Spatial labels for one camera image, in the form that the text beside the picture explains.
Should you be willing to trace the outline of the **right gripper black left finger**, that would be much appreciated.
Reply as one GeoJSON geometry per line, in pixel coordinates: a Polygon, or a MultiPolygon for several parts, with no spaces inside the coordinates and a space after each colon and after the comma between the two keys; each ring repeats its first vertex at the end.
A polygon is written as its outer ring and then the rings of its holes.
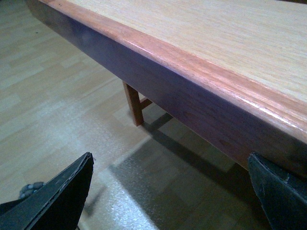
{"type": "Polygon", "coordinates": [[[77,229],[93,175],[87,152],[27,198],[0,206],[2,230],[77,229]]]}

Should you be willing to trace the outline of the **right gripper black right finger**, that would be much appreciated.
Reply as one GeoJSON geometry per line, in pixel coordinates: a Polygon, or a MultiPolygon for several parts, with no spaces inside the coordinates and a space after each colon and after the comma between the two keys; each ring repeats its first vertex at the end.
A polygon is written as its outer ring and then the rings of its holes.
{"type": "Polygon", "coordinates": [[[273,230],[307,228],[307,180],[257,153],[248,158],[253,189],[273,230]]]}

